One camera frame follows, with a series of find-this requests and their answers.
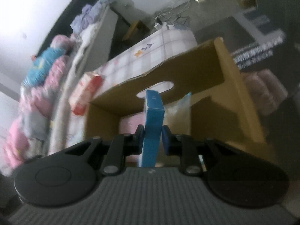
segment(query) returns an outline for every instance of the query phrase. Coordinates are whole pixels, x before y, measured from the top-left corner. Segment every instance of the black headboard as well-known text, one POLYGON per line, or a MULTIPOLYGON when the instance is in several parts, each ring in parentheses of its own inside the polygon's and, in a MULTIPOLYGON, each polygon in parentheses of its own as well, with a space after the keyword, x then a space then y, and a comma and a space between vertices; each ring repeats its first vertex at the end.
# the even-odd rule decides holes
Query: black headboard
POLYGON ((87 3, 94 5, 97 1, 98 0, 72 0, 45 38, 38 51, 37 56, 39 56, 45 49, 50 46, 55 35, 61 34, 69 37, 73 32, 70 24, 77 15, 81 14, 83 6, 87 3))

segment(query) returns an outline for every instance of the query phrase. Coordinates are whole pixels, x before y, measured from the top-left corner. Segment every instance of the blue box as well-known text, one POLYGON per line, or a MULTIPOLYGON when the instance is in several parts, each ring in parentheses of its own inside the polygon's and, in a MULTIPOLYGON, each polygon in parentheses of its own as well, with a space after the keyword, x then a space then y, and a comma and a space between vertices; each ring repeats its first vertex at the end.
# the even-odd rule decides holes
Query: blue box
POLYGON ((144 112, 145 136, 138 166, 154 167, 165 114, 163 102, 157 91, 146 91, 144 112))

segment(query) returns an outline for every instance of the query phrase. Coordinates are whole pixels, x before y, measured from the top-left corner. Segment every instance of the red object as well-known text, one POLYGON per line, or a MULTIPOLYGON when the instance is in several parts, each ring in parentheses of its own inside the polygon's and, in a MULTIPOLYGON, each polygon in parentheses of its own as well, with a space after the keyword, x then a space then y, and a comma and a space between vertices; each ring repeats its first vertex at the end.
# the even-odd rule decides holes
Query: red object
POLYGON ((93 72, 87 72, 82 76, 69 98, 71 110, 75 115, 84 115, 88 102, 93 98, 102 83, 103 78, 101 75, 93 72))

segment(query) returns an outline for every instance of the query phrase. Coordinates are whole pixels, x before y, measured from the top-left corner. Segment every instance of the ribbed gray surface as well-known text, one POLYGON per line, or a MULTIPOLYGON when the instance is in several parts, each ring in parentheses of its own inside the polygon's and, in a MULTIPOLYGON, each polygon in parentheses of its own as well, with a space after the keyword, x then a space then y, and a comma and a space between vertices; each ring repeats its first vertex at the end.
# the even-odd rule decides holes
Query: ribbed gray surface
POLYGON ((24 205, 13 224, 130 225, 292 225, 296 219, 280 205, 250 210, 213 196, 200 178, 177 168, 127 168, 105 178, 95 192, 69 207, 45 209, 24 205))

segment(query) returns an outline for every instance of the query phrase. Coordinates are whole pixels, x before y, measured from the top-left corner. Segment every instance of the red and white bag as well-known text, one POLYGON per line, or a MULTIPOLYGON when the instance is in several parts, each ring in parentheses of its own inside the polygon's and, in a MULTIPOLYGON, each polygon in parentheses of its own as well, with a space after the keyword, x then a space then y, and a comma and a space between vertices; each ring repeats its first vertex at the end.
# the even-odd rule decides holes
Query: red and white bag
POLYGON ((84 115, 88 102, 102 83, 103 78, 99 74, 86 72, 82 76, 69 98, 71 110, 75 115, 84 115))

